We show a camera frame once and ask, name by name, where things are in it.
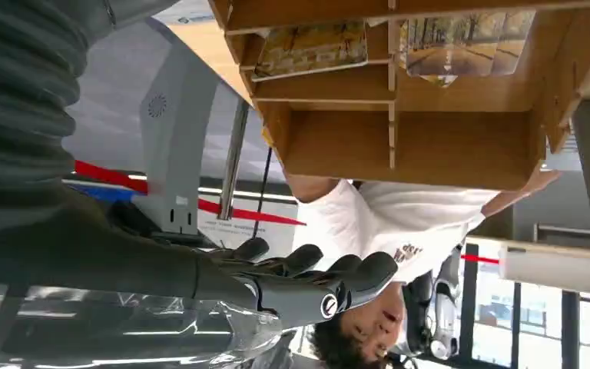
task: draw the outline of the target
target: photo of trees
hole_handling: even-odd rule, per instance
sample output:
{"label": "photo of trees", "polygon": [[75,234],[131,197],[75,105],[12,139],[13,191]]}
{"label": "photo of trees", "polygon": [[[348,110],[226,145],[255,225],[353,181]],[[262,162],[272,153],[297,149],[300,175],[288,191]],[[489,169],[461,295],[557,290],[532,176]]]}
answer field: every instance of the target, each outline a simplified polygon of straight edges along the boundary
{"label": "photo of trees", "polygon": [[409,75],[504,75],[515,71],[534,12],[412,18],[401,28]]}

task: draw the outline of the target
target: robotic arm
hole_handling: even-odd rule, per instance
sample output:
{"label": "robotic arm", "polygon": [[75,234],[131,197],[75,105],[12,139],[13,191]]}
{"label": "robotic arm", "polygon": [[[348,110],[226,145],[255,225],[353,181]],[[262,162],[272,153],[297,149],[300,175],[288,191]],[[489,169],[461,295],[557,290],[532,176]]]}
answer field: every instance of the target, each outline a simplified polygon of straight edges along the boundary
{"label": "robotic arm", "polygon": [[[406,304],[406,340],[394,354],[416,357],[431,354],[448,359],[458,354],[455,321],[458,314],[459,262],[462,245],[453,249],[442,263],[438,278],[433,283],[432,272],[416,278],[403,289]],[[435,321],[429,319],[429,309],[435,298]]]}

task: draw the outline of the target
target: dark hair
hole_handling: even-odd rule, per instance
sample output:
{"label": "dark hair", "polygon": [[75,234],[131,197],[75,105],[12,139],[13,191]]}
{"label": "dark hair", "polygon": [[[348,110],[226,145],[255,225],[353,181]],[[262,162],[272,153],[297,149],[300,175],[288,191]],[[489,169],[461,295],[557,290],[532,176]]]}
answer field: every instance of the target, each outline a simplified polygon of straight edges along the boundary
{"label": "dark hair", "polygon": [[330,321],[316,324],[310,341],[317,357],[328,369],[381,369],[384,361],[367,362],[360,352],[358,343],[340,330],[338,314]]}

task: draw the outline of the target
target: man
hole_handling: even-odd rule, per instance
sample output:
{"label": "man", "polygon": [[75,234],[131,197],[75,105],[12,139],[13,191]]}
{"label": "man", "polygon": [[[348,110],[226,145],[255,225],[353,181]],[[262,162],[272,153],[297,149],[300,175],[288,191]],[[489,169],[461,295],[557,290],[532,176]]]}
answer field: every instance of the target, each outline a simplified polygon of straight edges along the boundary
{"label": "man", "polygon": [[485,217],[559,176],[537,172],[522,190],[499,192],[389,182],[356,189],[345,180],[284,174],[325,256],[385,251],[399,265],[374,301],[316,326],[313,345],[329,369],[382,367],[404,320],[402,286],[440,266]]}

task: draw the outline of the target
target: gray flexible hose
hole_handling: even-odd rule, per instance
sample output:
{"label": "gray flexible hose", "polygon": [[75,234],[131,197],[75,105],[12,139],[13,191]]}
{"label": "gray flexible hose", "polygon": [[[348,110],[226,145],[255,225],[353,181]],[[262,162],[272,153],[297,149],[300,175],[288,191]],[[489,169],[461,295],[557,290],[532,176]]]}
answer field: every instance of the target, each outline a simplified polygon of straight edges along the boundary
{"label": "gray flexible hose", "polygon": [[176,0],[0,0],[0,229],[47,218],[62,206],[61,146],[75,121],[67,105],[87,51],[119,25]]}

